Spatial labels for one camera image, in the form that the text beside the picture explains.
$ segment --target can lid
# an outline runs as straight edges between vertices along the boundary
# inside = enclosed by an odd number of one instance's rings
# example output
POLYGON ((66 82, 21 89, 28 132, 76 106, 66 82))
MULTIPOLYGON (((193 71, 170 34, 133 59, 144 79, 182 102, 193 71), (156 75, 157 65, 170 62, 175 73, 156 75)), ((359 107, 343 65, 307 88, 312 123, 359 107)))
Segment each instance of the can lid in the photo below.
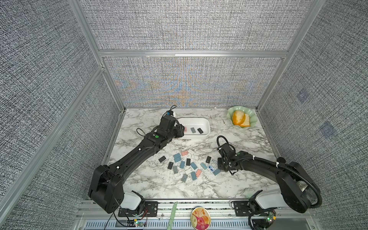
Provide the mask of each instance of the can lid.
POLYGON ((206 230, 211 224, 211 217, 205 208, 196 207, 190 215, 190 222, 193 228, 197 230, 206 230))

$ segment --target metal base plate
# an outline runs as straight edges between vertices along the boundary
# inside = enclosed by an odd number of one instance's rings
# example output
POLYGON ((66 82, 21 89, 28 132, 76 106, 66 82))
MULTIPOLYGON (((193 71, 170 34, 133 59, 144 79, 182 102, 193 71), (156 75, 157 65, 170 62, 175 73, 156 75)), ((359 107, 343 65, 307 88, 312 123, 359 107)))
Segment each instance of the metal base plate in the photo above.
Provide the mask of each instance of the metal base plate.
MULTIPOLYGON (((148 212, 145 216, 148 216, 148 217, 157 216, 157 207, 158 207, 157 201, 146 201, 144 203, 144 207, 148 209, 148 212)), ((139 217, 139 216, 134 216, 135 211, 130 210, 130 209, 123 209, 123 210, 120 209, 118 213, 118 217, 126 217, 124 212, 127 214, 128 217, 139 217)))
MULTIPOLYGON (((236 216, 249 216, 251 209, 248 207, 248 201, 233 201, 236 216)), ((268 216, 267 213, 261 213, 258 216, 268 216)))

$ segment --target green scalloped dish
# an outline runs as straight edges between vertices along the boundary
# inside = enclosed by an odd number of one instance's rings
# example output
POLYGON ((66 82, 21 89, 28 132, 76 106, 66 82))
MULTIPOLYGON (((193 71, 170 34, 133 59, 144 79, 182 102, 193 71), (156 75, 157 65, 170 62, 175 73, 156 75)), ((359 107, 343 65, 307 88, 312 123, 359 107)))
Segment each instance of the green scalloped dish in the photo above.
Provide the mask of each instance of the green scalloped dish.
POLYGON ((247 107, 243 107, 243 106, 234 106, 234 107, 231 107, 230 109, 227 110, 226 118, 229 119, 232 124, 233 124, 233 119, 232 119, 233 113, 236 110, 240 110, 240 111, 243 111, 244 113, 248 114, 249 119, 250 119, 250 125, 251 125, 250 127, 252 128, 252 127, 255 126, 255 124, 258 121, 257 115, 255 114, 255 112, 253 112, 253 110, 248 109, 247 107))

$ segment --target textured wall panel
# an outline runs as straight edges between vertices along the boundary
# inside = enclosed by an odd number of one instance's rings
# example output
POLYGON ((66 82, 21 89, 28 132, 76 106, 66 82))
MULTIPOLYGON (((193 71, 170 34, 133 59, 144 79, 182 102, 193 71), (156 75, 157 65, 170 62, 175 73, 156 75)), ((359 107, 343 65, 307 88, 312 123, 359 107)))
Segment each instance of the textured wall panel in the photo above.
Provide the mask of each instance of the textured wall panel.
POLYGON ((80 0, 100 49, 286 50, 312 0, 80 0))
POLYGON ((279 58, 108 57, 126 106, 256 106, 279 58))
POLYGON ((0 11, 1 198, 97 64, 67 0, 0 11))
POLYGON ((261 111, 323 196, 325 230, 366 229, 368 1, 328 0, 261 111))
POLYGON ((100 77, 1 229, 71 229, 119 112, 100 77))

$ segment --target white plastic tray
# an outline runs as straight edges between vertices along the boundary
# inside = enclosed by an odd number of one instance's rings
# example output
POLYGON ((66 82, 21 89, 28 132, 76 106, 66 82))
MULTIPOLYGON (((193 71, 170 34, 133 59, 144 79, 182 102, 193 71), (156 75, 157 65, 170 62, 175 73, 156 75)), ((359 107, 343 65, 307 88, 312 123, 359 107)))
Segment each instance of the white plastic tray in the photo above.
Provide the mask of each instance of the white plastic tray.
POLYGON ((183 117, 179 118, 178 121, 187 128, 187 131, 184 132, 182 139, 203 139, 206 138, 211 132, 209 121, 206 118, 183 117), (195 133, 192 133, 190 128, 195 128, 195 133), (203 131, 202 134, 198 132, 199 128, 201 128, 203 131))

